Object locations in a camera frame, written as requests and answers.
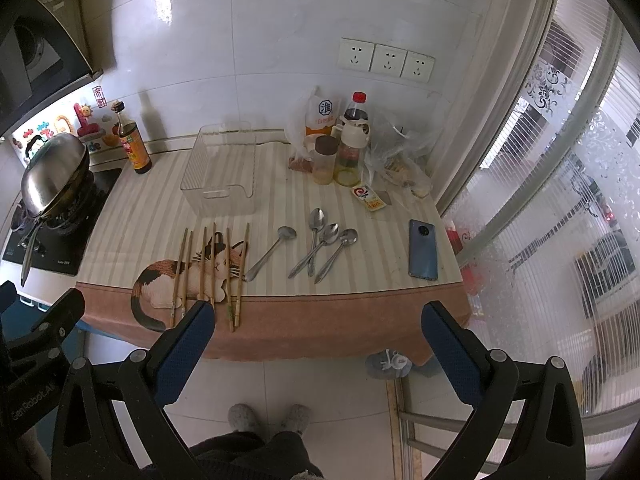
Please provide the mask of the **left white wall socket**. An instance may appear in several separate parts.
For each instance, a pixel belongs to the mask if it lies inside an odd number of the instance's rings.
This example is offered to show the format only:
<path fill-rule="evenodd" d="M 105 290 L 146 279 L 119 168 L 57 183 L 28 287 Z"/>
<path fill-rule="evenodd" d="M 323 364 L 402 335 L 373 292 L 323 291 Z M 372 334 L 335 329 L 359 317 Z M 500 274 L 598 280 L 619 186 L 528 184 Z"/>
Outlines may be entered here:
<path fill-rule="evenodd" d="M 338 47 L 337 66 L 343 70 L 368 72 L 374 53 L 372 42 L 342 38 Z"/>

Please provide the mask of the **wooden chopstick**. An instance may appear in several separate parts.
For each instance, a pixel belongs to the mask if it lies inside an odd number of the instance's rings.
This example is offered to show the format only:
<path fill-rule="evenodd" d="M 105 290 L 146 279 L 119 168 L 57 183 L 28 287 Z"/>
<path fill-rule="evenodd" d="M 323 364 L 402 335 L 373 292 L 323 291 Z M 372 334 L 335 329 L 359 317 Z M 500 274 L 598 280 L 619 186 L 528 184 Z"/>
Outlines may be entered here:
<path fill-rule="evenodd" d="M 236 291 L 235 305 L 233 309 L 233 327 L 238 328 L 240 326 L 241 319 L 241 302 L 243 293 L 243 283 L 245 275 L 246 257 L 248 253 L 248 240 L 250 239 L 250 222 L 246 222 L 245 232 L 243 237 L 243 251 L 241 255 L 241 262 L 239 266 L 239 281 L 238 290 Z"/>
<path fill-rule="evenodd" d="M 192 252 L 192 244 L 193 244 L 193 231 L 189 230 L 188 238 L 186 239 L 186 258 L 184 258 L 184 269 L 183 269 L 183 283 L 181 289 L 181 318 L 186 316 L 186 312 L 188 312 L 188 299 L 189 299 L 189 271 L 190 271 L 190 261 L 191 261 L 191 252 Z"/>
<path fill-rule="evenodd" d="M 210 262 L 210 295 L 209 301 L 215 309 L 216 304 L 216 254 L 215 254 L 215 246 L 216 246 L 216 222 L 212 223 L 212 236 L 210 237 L 210 254 L 209 254 L 209 262 Z"/>
<path fill-rule="evenodd" d="M 186 249 L 186 238 L 188 237 L 188 233 L 189 233 L 189 229 L 184 228 L 183 236 L 180 244 L 178 260 L 176 262 L 177 264 L 176 264 L 176 272 L 175 272 L 175 279 L 174 279 L 174 289 L 172 290 L 172 296 L 171 296 L 171 312 L 170 312 L 171 328 L 175 327 L 176 325 L 176 312 L 178 308 L 178 293 L 179 293 L 179 286 L 180 286 L 181 266 L 182 266 L 182 259 L 184 256 L 184 250 Z"/>
<path fill-rule="evenodd" d="M 202 244 L 201 244 L 200 277 L 198 278 L 198 300 L 203 300 L 203 301 L 207 299 L 206 290 L 205 290 L 206 245 L 207 245 L 207 226 L 203 226 Z"/>

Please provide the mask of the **black gas stove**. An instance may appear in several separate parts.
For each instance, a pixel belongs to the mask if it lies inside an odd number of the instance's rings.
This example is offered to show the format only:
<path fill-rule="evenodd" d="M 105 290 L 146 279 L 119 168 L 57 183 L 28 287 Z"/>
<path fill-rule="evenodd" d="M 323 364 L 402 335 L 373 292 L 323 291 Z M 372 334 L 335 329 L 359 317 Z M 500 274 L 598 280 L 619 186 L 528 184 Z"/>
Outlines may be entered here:
<path fill-rule="evenodd" d="M 65 275 L 78 273 L 93 228 L 121 173 L 122 168 L 95 172 L 85 203 L 40 229 L 32 253 L 33 269 Z"/>

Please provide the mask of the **cat print table mat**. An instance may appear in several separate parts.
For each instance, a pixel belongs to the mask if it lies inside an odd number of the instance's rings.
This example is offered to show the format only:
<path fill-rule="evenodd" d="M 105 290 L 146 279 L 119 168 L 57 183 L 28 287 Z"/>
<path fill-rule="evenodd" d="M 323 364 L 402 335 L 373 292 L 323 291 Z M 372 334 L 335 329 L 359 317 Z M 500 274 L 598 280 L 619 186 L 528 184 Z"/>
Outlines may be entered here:
<path fill-rule="evenodd" d="M 211 358 L 268 361 L 365 356 L 395 349 L 414 362 L 431 350 L 420 330 L 424 304 L 437 300 L 461 324 L 471 307 L 442 219 L 429 198 L 389 188 L 390 206 L 369 212 L 342 186 L 314 184 L 308 174 L 288 169 L 281 143 L 256 150 L 254 211 L 235 217 L 198 218 L 180 191 L 189 155 L 164 153 L 147 174 L 125 166 L 102 209 L 85 250 L 77 286 L 85 297 L 87 324 L 132 344 L 146 347 L 156 333 L 136 321 L 130 307 L 134 282 L 151 263 L 178 256 L 184 228 L 202 236 L 216 230 L 242 242 L 246 222 L 250 239 L 246 261 L 255 264 L 277 239 L 280 226 L 297 232 L 282 243 L 254 281 L 243 288 L 241 321 L 236 330 L 224 306 L 216 309 L 216 332 L 207 348 Z M 290 271 L 311 250 L 308 218 L 314 208 L 326 212 L 326 226 L 340 234 L 355 229 L 358 240 L 345 248 L 326 278 L 314 278 L 337 241 L 314 256 L 314 275 L 306 266 Z M 408 272 L 409 221 L 431 223 L 436 231 L 438 280 Z"/>

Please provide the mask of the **right grey slipper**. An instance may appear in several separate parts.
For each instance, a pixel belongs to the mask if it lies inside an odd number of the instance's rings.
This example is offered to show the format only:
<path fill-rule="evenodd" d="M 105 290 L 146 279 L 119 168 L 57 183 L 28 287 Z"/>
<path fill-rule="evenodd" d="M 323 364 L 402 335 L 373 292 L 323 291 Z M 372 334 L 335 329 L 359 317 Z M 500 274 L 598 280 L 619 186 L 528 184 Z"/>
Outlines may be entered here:
<path fill-rule="evenodd" d="M 292 405 L 280 423 L 281 431 L 292 432 L 302 436 L 310 424 L 311 409 L 302 404 Z"/>

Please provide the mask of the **steel wok with lid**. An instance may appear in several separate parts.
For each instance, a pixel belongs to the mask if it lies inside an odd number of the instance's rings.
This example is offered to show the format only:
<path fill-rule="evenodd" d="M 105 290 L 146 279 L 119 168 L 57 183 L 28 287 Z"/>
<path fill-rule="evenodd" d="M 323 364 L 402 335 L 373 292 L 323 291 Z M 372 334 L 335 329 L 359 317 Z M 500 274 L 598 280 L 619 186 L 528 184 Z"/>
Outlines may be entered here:
<path fill-rule="evenodd" d="M 40 229 L 52 219 L 85 203 L 92 185 L 88 148 L 69 133 L 49 140 L 30 160 L 21 180 L 24 206 L 32 217 L 32 227 L 24 236 L 26 249 L 20 278 L 22 286 L 26 284 L 32 268 L 32 253 Z"/>

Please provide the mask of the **black range hood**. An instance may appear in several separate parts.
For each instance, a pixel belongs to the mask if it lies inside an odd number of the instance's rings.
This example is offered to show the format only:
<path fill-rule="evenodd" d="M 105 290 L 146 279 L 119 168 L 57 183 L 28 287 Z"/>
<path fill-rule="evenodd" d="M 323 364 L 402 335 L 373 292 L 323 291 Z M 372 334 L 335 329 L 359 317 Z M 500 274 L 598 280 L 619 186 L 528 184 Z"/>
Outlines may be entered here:
<path fill-rule="evenodd" d="M 3 134 L 101 74 L 80 0 L 1 0 Z"/>

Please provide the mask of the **white seasoning bag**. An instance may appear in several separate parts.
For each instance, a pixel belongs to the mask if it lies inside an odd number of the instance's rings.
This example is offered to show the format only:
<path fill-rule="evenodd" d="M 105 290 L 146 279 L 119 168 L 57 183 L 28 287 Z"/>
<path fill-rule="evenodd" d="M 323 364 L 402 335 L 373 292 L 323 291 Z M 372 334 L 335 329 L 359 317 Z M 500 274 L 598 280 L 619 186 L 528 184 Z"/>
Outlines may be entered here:
<path fill-rule="evenodd" d="M 337 121 L 341 98 L 313 86 L 296 98 L 285 115 L 284 134 L 292 146 L 292 162 L 308 162 L 314 140 L 330 134 Z"/>

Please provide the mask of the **right white wall socket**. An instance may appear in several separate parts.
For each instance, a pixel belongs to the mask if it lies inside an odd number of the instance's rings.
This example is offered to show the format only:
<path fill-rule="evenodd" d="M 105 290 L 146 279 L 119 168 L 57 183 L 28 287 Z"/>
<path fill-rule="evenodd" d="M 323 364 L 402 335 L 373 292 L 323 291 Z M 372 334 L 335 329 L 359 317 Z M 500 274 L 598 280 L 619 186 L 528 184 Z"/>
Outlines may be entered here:
<path fill-rule="evenodd" d="M 402 79 L 427 84 L 431 79 L 434 66 L 435 59 L 432 56 L 408 51 L 400 76 Z"/>

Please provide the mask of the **middle white wall socket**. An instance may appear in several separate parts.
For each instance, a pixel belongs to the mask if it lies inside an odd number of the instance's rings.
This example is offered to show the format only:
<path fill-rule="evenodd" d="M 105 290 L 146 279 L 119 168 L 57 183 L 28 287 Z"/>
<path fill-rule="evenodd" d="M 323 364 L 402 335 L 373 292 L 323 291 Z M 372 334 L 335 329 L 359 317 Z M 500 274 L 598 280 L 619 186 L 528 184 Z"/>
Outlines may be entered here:
<path fill-rule="evenodd" d="M 399 78 L 407 57 L 405 49 L 375 44 L 370 72 L 378 75 Z"/>

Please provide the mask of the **white wall socket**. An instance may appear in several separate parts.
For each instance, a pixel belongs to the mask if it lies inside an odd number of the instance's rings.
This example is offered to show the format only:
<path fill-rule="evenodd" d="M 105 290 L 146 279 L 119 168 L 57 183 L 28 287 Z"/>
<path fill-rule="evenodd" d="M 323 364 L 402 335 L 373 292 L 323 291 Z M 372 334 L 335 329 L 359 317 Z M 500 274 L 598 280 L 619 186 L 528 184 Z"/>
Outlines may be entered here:
<path fill-rule="evenodd" d="M 378 75 L 399 78 L 407 57 L 405 49 L 375 44 L 370 72 Z"/>
<path fill-rule="evenodd" d="M 342 38 L 338 47 L 337 66 L 343 70 L 368 72 L 374 53 L 372 42 Z"/>
<path fill-rule="evenodd" d="M 434 66 L 435 59 L 432 56 L 408 51 L 400 76 L 402 79 L 427 84 L 431 79 Z"/>

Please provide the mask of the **person's dark trousers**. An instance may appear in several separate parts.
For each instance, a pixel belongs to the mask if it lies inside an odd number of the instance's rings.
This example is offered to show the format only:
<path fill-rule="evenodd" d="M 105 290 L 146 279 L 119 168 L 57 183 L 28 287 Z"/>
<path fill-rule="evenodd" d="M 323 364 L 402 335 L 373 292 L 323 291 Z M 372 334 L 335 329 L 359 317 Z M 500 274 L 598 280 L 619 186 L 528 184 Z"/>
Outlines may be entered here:
<path fill-rule="evenodd" d="M 235 431 L 190 447 L 207 479 L 322 478 L 311 463 L 301 436 L 281 431 L 266 442 L 259 434 Z"/>

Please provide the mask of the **small colourful packet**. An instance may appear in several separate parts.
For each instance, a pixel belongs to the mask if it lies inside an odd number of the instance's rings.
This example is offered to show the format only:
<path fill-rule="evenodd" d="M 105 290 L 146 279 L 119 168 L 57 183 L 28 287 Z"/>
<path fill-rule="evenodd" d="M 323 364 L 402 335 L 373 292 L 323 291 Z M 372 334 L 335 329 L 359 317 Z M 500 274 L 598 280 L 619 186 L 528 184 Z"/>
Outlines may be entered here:
<path fill-rule="evenodd" d="M 366 184 L 355 185 L 350 190 L 352 196 L 369 212 L 379 211 L 386 207 L 384 200 Z"/>

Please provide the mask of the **red cap dark bottle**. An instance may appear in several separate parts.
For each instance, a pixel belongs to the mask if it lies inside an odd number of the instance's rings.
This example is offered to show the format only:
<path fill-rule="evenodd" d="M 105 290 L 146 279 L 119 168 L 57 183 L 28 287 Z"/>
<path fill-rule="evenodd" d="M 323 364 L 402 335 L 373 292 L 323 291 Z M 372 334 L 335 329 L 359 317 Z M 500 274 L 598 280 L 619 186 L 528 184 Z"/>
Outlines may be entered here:
<path fill-rule="evenodd" d="M 369 114 L 366 110 L 367 95 L 362 91 L 356 91 L 352 94 L 352 100 L 346 106 L 342 122 L 362 122 L 362 130 L 365 134 L 370 131 Z"/>

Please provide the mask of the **clear plastic organizer bin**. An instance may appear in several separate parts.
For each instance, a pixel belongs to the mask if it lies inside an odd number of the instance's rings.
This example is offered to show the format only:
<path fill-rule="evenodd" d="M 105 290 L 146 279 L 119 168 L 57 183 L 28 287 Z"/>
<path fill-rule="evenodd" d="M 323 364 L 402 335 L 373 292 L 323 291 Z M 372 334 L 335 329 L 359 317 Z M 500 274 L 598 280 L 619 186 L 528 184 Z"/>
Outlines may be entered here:
<path fill-rule="evenodd" d="M 200 129 L 180 183 L 198 218 L 254 211 L 256 148 L 256 133 L 248 122 Z"/>

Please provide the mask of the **white cap oil bottle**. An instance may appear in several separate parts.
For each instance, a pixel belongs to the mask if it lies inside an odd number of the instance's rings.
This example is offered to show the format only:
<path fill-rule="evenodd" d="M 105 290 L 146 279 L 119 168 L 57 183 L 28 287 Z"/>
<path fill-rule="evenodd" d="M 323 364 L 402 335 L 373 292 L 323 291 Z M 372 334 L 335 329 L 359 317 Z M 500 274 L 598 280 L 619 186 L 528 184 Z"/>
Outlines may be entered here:
<path fill-rule="evenodd" d="M 360 182 L 361 159 L 370 139 L 369 123 L 367 119 L 346 120 L 335 125 L 331 134 L 338 141 L 334 180 L 351 188 Z"/>

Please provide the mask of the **blue smartphone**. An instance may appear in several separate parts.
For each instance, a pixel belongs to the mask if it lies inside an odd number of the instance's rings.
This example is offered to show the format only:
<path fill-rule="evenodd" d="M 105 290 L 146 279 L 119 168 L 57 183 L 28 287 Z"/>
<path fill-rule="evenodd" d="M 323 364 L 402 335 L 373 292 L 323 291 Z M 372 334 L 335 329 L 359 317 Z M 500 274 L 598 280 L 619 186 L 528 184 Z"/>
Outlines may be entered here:
<path fill-rule="evenodd" d="M 431 223 L 416 219 L 409 221 L 408 272 L 413 278 L 438 280 L 436 231 Z"/>

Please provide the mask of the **colourful wall stickers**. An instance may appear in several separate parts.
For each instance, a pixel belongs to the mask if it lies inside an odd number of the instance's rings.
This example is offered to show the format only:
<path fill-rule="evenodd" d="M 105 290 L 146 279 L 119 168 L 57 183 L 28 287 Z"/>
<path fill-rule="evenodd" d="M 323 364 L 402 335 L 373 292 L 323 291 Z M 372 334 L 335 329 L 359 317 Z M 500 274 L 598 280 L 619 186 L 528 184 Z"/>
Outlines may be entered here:
<path fill-rule="evenodd" d="M 97 82 L 93 82 L 63 96 L 10 131 L 8 139 L 24 167 L 28 165 L 32 156 L 43 144 L 55 136 L 69 133 L 78 138 L 79 124 L 74 111 L 75 103 L 90 105 L 92 108 L 91 121 L 99 124 L 105 131 L 104 136 L 100 138 L 91 139 L 88 142 L 81 141 L 87 145 L 90 154 L 122 146 L 117 135 L 117 117 L 111 110 L 112 101 L 107 99 L 103 87 Z"/>

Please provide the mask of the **brown lid spice jar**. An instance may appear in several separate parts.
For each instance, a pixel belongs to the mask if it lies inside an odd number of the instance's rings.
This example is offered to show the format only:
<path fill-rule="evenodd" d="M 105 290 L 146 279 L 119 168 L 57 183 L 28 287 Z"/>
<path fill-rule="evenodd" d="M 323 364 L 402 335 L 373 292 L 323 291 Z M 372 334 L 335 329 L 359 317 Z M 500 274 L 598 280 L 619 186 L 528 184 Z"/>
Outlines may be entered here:
<path fill-rule="evenodd" d="M 314 142 L 312 153 L 312 178 L 318 185 L 328 185 L 333 180 L 338 141 L 334 136 L 322 134 Z"/>

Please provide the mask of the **clear plastic bag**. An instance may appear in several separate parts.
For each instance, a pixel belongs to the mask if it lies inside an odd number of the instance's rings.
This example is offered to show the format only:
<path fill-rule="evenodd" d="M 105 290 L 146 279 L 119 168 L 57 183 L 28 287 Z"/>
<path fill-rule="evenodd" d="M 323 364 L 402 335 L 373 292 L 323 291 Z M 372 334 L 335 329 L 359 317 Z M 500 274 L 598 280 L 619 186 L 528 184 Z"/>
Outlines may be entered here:
<path fill-rule="evenodd" d="M 370 141 L 364 156 L 368 182 L 378 176 L 417 198 L 431 193 L 432 181 L 425 161 L 437 141 L 431 130 L 410 127 L 387 108 L 378 108 L 369 119 Z"/>

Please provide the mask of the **dark soy sauce bottle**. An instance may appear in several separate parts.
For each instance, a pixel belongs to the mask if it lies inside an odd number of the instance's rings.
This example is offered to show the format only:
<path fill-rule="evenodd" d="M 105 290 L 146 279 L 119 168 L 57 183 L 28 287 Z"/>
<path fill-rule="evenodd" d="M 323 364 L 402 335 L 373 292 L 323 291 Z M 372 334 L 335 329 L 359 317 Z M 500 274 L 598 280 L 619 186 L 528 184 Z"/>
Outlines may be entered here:
<path fill-rule="evenodd" d="M 115 101 L 111 109 L 117 117 L 117 135 L 120 144 L 134 167 L 134 171 L 137 174 L 145 174 L 152 168 L 152 160 L 146 150 L 137 123 L 126 117 L 124 114 L 125 104 L 122 101 Z"/>

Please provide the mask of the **round bowl steel ladle spoon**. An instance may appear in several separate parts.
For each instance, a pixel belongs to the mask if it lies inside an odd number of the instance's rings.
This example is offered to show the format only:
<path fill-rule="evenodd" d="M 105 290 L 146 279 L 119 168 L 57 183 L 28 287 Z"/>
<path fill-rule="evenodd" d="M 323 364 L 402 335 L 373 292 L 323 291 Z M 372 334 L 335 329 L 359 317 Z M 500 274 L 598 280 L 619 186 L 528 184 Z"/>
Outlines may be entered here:
<path fill-rule="evenodd" d="M 267 263 L 272 253 L 284 242 L 289 240 L 295 240 L 297 232 L 290 226 L 280 226 L 277 230 L 277 239 L 269 247 L 269 249 L 259 258 L 259 260 L 248 270 L 244 275 L 244 281 L 254 281 L 257 274 L 262 270 L 262 267 Z"/>

